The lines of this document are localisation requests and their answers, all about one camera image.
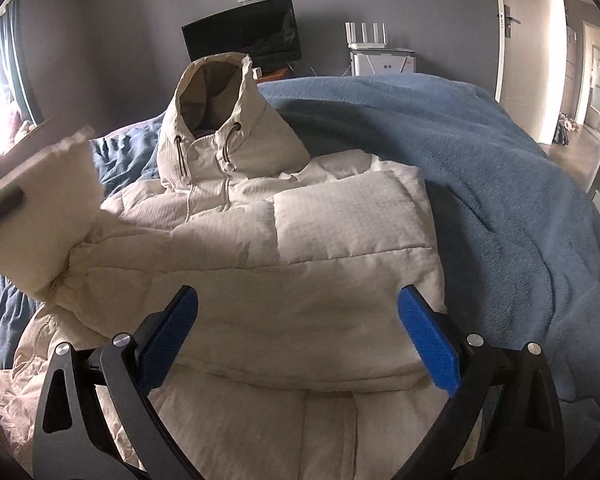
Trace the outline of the cream puffer jacket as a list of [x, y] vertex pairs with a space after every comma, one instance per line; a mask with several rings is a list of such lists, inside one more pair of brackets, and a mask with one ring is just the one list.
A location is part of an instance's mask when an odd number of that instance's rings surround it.
[[185, 285], [198, 318], [151, 402], [208, 479], [388, 479], [438, 417], [396, 310], [414, 285], [444, 310], [424, 181], [354, 150], [311, 157], [250, 59], [190, 64], [164, 114], [158, 174], [106, 196], [70, 136], [0, 179], [0, 273], [38, 300], [0, 374], [0, 429], [32, 465], [58, 344], [132, 332]]

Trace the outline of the blue fleece blanket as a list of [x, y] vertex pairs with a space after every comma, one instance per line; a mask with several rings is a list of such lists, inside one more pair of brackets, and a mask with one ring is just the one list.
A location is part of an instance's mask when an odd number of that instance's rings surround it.
[[546, 353], [565, 466], [600, 435], [600, 215], [485, 91], [435, 76], [258, 84], [311, 157], [359, 150], [415, 167], [430, 203], [444, 310], [507, 348]]

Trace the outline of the white wifi router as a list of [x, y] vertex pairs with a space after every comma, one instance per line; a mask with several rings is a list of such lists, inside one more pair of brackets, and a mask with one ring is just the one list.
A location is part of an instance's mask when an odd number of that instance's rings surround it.
[[345, 22], [347, 46], [352, 51], [385, 49], [388, 46], [388, 35], [384, 23], [356, 24]]

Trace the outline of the black tv monitor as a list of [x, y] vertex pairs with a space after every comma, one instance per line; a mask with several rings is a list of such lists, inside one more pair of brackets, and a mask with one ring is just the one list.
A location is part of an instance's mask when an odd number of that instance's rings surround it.
[[192, 61], [226, 52], [248, 54], [253, 66], [279, 70], [302, 59], [292, 0], [260, 0], [234, 6], [182, 27]]

